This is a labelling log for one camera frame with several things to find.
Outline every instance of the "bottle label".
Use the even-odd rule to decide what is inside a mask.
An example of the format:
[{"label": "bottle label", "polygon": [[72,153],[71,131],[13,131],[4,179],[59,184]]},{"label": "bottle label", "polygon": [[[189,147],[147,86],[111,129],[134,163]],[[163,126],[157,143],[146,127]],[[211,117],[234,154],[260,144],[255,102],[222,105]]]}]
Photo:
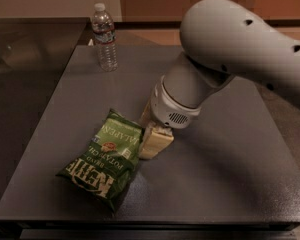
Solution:
[{"label": "bottle label", "polygon": [[116,40],[116,35],[114,30],[107,32],[94,32],[94,36],[97,43],[110,44]]}]

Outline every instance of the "green snack bag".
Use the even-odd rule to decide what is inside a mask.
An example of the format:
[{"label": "green snack bag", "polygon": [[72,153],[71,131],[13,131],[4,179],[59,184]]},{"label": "green snack bag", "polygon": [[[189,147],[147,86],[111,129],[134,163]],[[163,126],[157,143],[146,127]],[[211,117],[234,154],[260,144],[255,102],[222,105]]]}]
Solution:
[{"label": "green snack bag", "polygon": [[88,150],[57,176],[91,192],[115,210],[113,199],[124,189],[138,164],[143,128],[110,109]]}]

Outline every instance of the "gray table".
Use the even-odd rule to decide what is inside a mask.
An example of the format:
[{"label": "gray table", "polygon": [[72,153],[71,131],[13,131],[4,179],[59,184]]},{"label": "gray table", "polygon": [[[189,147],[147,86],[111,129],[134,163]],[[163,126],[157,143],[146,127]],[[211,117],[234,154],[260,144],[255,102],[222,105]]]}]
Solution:
[{"label": "gray table", "polygon": [[180,47],[118,49],[105,73],[78,46],[0,201],[0,221],[98,224],[300,223],[300,172],[254,84],[236,78],[175,142],[141,161],[112,214],[55,177],[85,151],[110,107],[138,120]]}]

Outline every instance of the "plastic bottle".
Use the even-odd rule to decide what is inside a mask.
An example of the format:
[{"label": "plastic bottle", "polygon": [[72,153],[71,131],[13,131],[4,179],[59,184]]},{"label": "plastic bottle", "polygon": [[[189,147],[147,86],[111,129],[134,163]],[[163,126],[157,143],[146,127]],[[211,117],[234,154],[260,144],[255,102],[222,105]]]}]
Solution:
[{"label": "plastic bottle", "polygon": [[111,15],[105,10],[105,5],[94,5],[95,13],[91,19],[94,40],[100,66],[105,71],[114,71],[118,68],[115,28]]}]

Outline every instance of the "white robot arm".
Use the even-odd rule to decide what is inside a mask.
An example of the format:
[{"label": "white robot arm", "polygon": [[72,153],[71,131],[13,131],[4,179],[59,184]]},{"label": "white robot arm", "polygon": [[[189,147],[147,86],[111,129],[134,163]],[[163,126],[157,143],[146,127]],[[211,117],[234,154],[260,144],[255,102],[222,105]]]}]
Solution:
[{"label": "white robot arm", "polygon": [[267,25],[228,0],[203,0],[181,23],[184,48],[155,86],[152,116],[172,128],[185,128],[203,101],[234,76],[259,82],[300,108],[300,41]]}]

